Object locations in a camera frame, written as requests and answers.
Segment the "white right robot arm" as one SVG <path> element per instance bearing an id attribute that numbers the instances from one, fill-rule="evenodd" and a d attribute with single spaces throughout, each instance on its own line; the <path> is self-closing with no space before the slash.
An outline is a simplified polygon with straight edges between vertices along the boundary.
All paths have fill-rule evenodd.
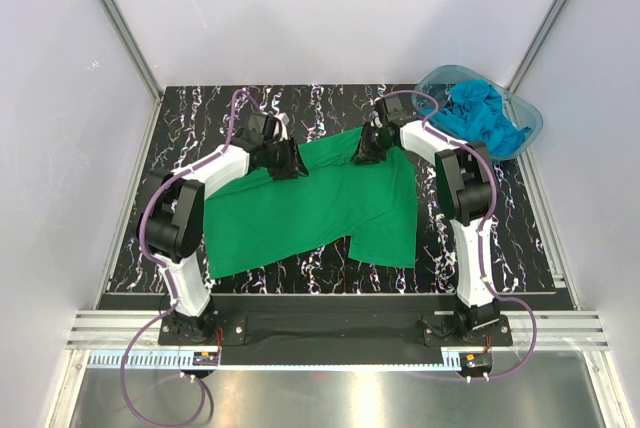
<path id="1" fill-rule="evenodd" d="M 435 168 L 437 203 L 453 228 L 458 262 L 456 308 L 441 335 L 476 344 L 500 318 L 490 270 L 497 185 L 488 149 L 482 142 L 467 142 L 433 127 L 390 93 L 375 100 L 352 162 L 381 163 L 393 148 L 414 153 Z"/>

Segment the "green t shirt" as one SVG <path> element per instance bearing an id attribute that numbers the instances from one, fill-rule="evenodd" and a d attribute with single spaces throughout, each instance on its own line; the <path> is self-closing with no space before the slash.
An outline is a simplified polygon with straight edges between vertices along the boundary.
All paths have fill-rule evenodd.
<path id="1" fill-rule="evenodd" d="M 210 276 L 236 275 L 344 237 L 355 261 L 414 268 L 414 164 L 392 148 L 380 163 L 356 165 L 359 139 L 352 129 L 302 144 L 306 177 L 276 181 L 256 170 L 209 197 L 203 234 Z"/>

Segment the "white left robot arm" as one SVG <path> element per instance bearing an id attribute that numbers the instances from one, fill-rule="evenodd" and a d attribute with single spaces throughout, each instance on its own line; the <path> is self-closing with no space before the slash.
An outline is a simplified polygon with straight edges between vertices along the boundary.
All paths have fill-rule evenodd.
<path id="1" fill-rule="evenodd" d="M 208 197 L 251 172 L 264 169 L 274 180 L 306 177 L 288 117 L 254 113 L 210 154 L 173 171 L 149 173 L 137 236 L 141 251 L 158 268 L 170 307 L 162 317 L 160 342 L 204 345 L 221 334 L 217 313 L 200 273 L 197 250 L 203 239 Z"/>

